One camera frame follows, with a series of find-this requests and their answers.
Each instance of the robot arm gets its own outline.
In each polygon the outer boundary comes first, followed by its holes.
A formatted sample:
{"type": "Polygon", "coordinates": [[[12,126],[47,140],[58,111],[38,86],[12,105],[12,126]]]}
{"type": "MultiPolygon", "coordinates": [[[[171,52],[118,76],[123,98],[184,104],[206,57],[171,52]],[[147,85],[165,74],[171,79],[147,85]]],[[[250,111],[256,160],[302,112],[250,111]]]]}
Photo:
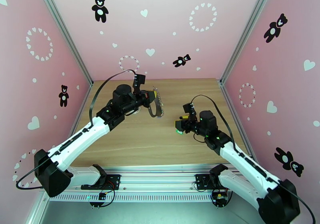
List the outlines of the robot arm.
{"type": "Polygon", "coordinates": [[[125,116],[144,106],[149,109],[152,117],[161,117],[162,102],[156,88],[152,91],[140,90],[144,84],[145,75],[136,74],[133,88],[126,84],[119,85],[113,91],[112,99],[102,108],[91,122],[60,145],[48,152],[39,150],[34,156],[35,176],[48,193],[49,197],[57,196],[66,188],[79,185],[101,188],[106,182],[106,173],[98,165],[91,167],[70,167],[72,162],[91,144],[100,137],[108,134],[118,124],[124,121],[125,116]],[[156,112],[153,114],[150,103],[156,103],[156,112]]]}
{"type": "Polygon", "coordinates": [[[259,212],[266,224],[289,224],[300,214],[298,199],[279,187],[281,184],[296,194],[289,180],[281,181],[245,154],[228,135],[218,130],[211,111],[200,112],[198,121],[193,103],[185,104],[183,108],[188,115],[175,121],[177,132],[203,136],[211,150],[230,162],[247,179],[236,176],[224,165],[218,165],[210,170],[214,189],[234,191],[259,212]]]}

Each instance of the wooden floor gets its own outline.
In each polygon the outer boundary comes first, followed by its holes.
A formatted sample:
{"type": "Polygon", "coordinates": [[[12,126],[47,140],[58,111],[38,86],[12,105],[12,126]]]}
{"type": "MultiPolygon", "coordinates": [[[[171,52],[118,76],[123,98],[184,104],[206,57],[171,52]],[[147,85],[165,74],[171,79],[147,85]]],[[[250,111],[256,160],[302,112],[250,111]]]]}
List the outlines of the wooden floor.
{"type": "MultiPolygon", "coordinates": [[[[89,122],[89,106],[101,84],[102,81],[94,83],[77,130],[89,122]]],[[[94,116],[112,98],[112,92],[120,84],[132,85],[132,81],[108,82],[97,98],[93,110],[94,116]]],[[[180,135],[174,127],[174,121],[185,114],[182,105],[189,103],[198,94],[207,95],[216,102],[232,130],[235,141],[243,151],[247,152],[215,79],[146,80],[146,84],[142,85],[141,89],[152,90],[152,86],[159,89],[165,115],[162,118],[152,118],[147,108],[141,108],[139,113],[126,117],[125,121],[109,134],[92,144],[73,162],[72,166],[225,163],[226,161],[210,150],[205,143],[195,141],[193,133],[180,135]]],[[[210,100],[198,97],[194,100],[194,105],[198,115],[202,110],[211,110],[217,117],[219,129],[228,134],[226,126],[210,100]]]]}

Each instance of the bear silhouette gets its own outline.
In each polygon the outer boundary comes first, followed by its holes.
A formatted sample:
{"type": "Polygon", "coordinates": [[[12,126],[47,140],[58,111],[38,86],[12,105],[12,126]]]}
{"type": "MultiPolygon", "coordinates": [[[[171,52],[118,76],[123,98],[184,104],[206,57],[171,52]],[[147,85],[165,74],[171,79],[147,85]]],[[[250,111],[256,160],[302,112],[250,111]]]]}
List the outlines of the bear silhouette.
{"type": "Polygon", "coordinates": [[[293,156],[291,154],[290,151],[287,151],[287,153],[285,153],[281,148],[277,147],[276,148],[277,153],[274,154],[275,158],[281,162],[283,165],[282,167],[286,170],[291,170],[291,166],[290,163],[293,161],[293,156]]]}
{"type": "Polygon", "coordinates": [[[301,177],[302,171],[304,170],[303,165],[297,162],[292,162],[291,163],[291,169],[294,171],[294,173],[298,176],[301,177]]]}
{"type": "Polygon", "coordinates": [[[106,22],[106,14],[109,14],[108,9],[104,6],[105,0],[95,0],[96,4],[92,7],[92,10],[95,11],[96,20],[99,22],[100,19],[102,22],[106,22]]]}
{"type": "Polygon", "coordinates": [[[179,67],[181,65],[185,65],[187,61],[191,60],[189,54],[186,54],[185,57],[179,56],[177,60],[175,60],[172,64],[174,67],[179,67]]]}
{"type": "Polygon", "coordinates": [[[267,38],[266,42],[269,43],[274,37],[278,37],[281,31],[281,27],[288,22],[288,19],[282,13],[277,22],[270,23],[270,28],[264,34],[264,38],[267,38]]]}
{"type": "Polygon", "coordinates": [[[66,107],[68,104],[69,95],[67,93],[67,89],[68,89],[67,86],[61,85],[61,93],[59,94],[61,107],[63,107],[63,106],[66,107]]]}

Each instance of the pink wall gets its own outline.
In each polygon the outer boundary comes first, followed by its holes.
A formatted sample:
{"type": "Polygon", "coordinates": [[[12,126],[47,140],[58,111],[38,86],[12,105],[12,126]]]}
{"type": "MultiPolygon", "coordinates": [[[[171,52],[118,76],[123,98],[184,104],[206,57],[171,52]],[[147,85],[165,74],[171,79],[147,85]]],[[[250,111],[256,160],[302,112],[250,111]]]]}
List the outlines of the pink wall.
{"type": "Polygon", "coordinates": [[[105,23],[95,0],[54,1],[93,80],[104,80],[120,67],[149,79],[220,78],[257,0],[105,0],[105,23]]]}
{"type": "MultiPolygon", "coordinates": [[[[22,224],[36,192],[15,183],[33,168],[35,151],[66,139],[89,84],[43,0],[0,0],[0,14],[0,222],[22,224]],[[67,107],[60,106],[61,85],[68,86],[67,107]]],[[[39,186],[34,174],[22,184],[39,186]]]]}
{"type": "MultiPolygon", "coordinates": [[[[320,0],[268,0],[226,83],[258,161],[281,179],[292,181],[318,221],[319,4],[320,0]],[[277,38],[266,43],[269,24],[282,13],[288,22],[277,38]],[[292,154],[291,159],[286,156],[288,170],[275,158],[277,147],[292,154]],[[300,177],[294,171],[297,163],[304,168],[300,177]]],[[[300,206],[303,214],[294,223],[311,223],[307,210],[300,206]]]]}

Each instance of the pink backdrop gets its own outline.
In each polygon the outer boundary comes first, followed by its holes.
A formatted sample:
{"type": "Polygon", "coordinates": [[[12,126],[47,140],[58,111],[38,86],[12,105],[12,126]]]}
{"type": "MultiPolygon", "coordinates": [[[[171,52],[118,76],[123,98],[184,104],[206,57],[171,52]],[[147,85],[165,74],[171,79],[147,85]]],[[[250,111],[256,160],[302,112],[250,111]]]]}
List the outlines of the pink backdrop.
{"type": "MultiPolygon", "coordinates": [[[[0,222],[22,224],[36,192],[16,189],[16,181],[33,168],[36,151],[66,139],[89,84],[43,0],[0,0],[0,14],[0,222]]],[[[32,174],[22,185],[39,182],[32,174]]]]}
{"type": "MultiPolygon", "coordinates": [[[[319,5],[320,0],[268,0],[226,83],[258,161],[281,179],[292,181],[318,221],[319,5]],[[266,43],[269,24],[282,13],[288,22],[277,38],[266,43]],[[294,171],[296,163],[291,170],[282,167],[274,155],[277,147],[290,151],[293,161],[303,165],[301,177],[294,171]]],[[[303,214],[294,223],[311,223],[307,210],[300,207],[303,214]]]]}
{"type": "Polygon", "coordinates": [[[220,78],[257,0],[105,0],[105,23],[95,19],[95,0],[54,1],[93,80],[105,80],[123,69],[149,79],[220,78]],[[174,67],[186,54],[191,60],[174,67]]]}

